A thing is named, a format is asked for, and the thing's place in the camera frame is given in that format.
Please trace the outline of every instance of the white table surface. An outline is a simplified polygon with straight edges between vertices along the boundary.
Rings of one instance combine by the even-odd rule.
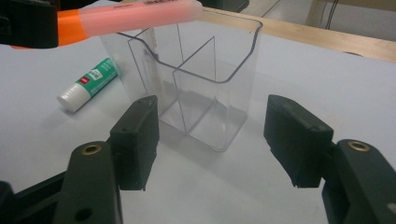
[[[0,179],[14,191],[63,172],[79,145],[107,140],[131,103],[118,79],[76,114],[55,99],[105,57],[96,37],[58,49],[0,46]],[[327,223],[321,188],[294,188],[262,137],[270,93],[327,122],[334,142],[370,143],[396,167],[395,63],[263,35],[257,72],[249,118],[225,152],[161,126],[147,191],[121,193],[124,223]]]

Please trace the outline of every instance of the container rim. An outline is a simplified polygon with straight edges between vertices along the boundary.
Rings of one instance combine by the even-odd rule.
[[[146,48],[146,50],[148,51],[148,53],[149,53],[149,55],[151,56],[151,58],[152,58],[156,63],[159,63],[159,64],[161,64],[161,65],[170,67],[170,68],[172,68],[172,69],[175,69],[176,71],[180,71],[180,72],[182,72],[182,73],[191,75],[191,76],[193,76],[193,77],[201,78],[201,79],[203,79],[203,80],[206,80],[206,81],[209,81],[209,82],[212,82],[212,83],[224,84],[224,83],[229,82],[231,79],[233,79],[233,77],[235,76],[235,74],[236,74],[236,73],[239,71],[239,69],[245,64],[245,62],[248,60],[248,58],[250,58],[250,56],[253,54],[253,51],[254,51],[254,49],[256,48],[257,38],[258,38],[258,36],[259,36],[259,33],[260,33],[261,28],[263,27],[263,24],[262,24],[261,21],[257,21],[257,20],[253,20],[253,19],[249,19],[249,18],[242,18],[242,17],[238,17],[238,16],[232,16],[232,15],[228,15],[228,14],[224,14],[224,13],[220,13],[220,12],[212,12],[212,11],[208,11],[208,10],[205,10],[205,9],[204,9],[204,13],[217,14],[217,15],[221,15],[221,16],[225,16],[225,17],[233,17],[233,18],[237,18],[237,19],[244,20],[244,21],[254,21],[254,22],[256,22],[256,23],[258,24],[257,27],[256,27],[256,29],[255,29],[255,32],[254,32],[254,36],[253,36],[253,40],[252,40],[252,44],[251,44],[249,53],[248,53],[247,56],[242,60],[242,62],[241,62],[240,64],[238,64],[238,66],[233,70],[233,72],[228,76],[228,78],[225,79],[225,80],[222,80],[222,81],[216,81],[216,80],[213,80],[213,79],[210,79],[210,78],[207,78],[207,77],[202,77],[202,76],[199,76],[199,75],[197,75],[197,74],[195,74],[195,73],[193,73],[193,72],[190,72],[190,71],[184,70],[184,69],[182,69],[182,68],[179,68],[179,67],[180,67],[181,65],[183,65],[185,62],[187,62],[191,57],[193,57],[200,49],[202,49],[202,48],[203,48],[211,39],[213,39],[214,37],[209,38],[200,48],[198,48],[189,58],[187,58],[186,61],[184,61],[179,67],[176,67],[176,66],[173,66],[172,64],[164,63],[164,62],[160,61],[160,60],[158,59],[158,55],[149,47],[149,44],[148,44],[145,40],[143,40],[143,39],[137,37],[137,36],[143,34],[144,32],[146,32],[149,28],[142,30],[139,34],[137,34],[137,35],[135,35],[135,36],[133,36],[133,35],[127,35],[127,34],[124,34],[124,33],[117,33],[117,35],[122,35],[122,36],[125,36],[125,37],[130,38],[130,40],[128,40],[128,42],[131,41],[131,40],[136,40],[136,41],[141,42],[141,43],[145,46],[145,48]]]

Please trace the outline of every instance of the glue stick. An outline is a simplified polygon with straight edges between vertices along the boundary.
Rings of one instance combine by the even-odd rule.
[[[106,58],[60,94],[57,99],[67,110],[76,112],[116,75],[113,63]]]

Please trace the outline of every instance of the transparent box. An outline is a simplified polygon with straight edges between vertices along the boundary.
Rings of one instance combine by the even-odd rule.
[[[132,101],[157,95],[161,121],[222,151],[248,117],[261,28],[204,11],[198,21],[101,38]]]

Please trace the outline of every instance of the glue stick cap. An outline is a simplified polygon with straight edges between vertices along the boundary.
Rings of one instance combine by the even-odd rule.
[[[60,94],[57,99],[68,111],[76,112],[91,99],[91,96],[82,86],[74,83],[69,89]]]

